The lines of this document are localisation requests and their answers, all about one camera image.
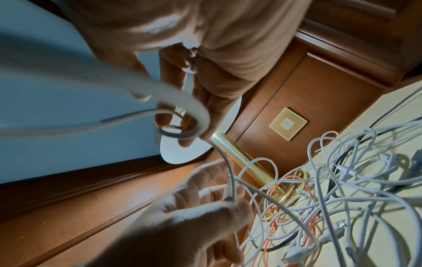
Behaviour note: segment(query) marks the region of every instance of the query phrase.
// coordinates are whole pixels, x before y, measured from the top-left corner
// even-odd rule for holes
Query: white lampshade
[[[232,126],[237,114],[239,113],[241,102],[242,98],[240,98],[234,104],[218,128],[219,131],[226,133],[230,126]],[[173,116],[170,124],[180,126],[180,122],[181,118]],[[166,131],[180,132],[180,130],[176,129],[166,129]],[[171,164],[182,164],[192,161],[211,148],[210,144],[201,140],[199,137],[195,138],[193,144],[190,147],[181,147],[177,139],[162,136],[158,133],[158,131],[156,131],[156,141],[160,147],[161,156],[166,162]]]

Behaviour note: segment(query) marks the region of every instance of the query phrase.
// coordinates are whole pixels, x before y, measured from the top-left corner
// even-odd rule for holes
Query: blue wall
[[[24,1],[0,1],[0,32],[65,47],[92,57],[72,25]],[[141,53],[152,79],[158,54]],[[0,127],[63,125],[155,108],[131,96],[74,84],[22,79],[0,72]],[[56,138],[0,139],[0,183],[159,154],[153,118],[99,132]]]

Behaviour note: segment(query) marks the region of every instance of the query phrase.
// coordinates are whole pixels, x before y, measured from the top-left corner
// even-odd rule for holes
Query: gold cylinder
[[[212,135],[211,141],[214,142],[230,159],[232,159],[241,168],[244,168],[253,159],[247,153],[234,143],[225,133],[216,132]],[[258,162],[252,164],[246,173],[249,174],[262,187],[266,184],[274,182],[274,176],[268,173]],[[284,200],[295,191],[293,184],[280,184],[275,188],[274,198],[279,201]]]

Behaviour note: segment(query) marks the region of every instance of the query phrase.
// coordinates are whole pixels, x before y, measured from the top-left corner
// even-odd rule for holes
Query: square gold plate
[[[284,108],[269,125],[276,133],[291,140],[308,121],[288,108]]]

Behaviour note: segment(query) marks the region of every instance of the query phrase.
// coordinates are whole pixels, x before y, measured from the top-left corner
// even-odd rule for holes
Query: wall switch
[[[295,136],[307,121],[288,108],[284,108],[269,125],[276,133],[290,140]]]

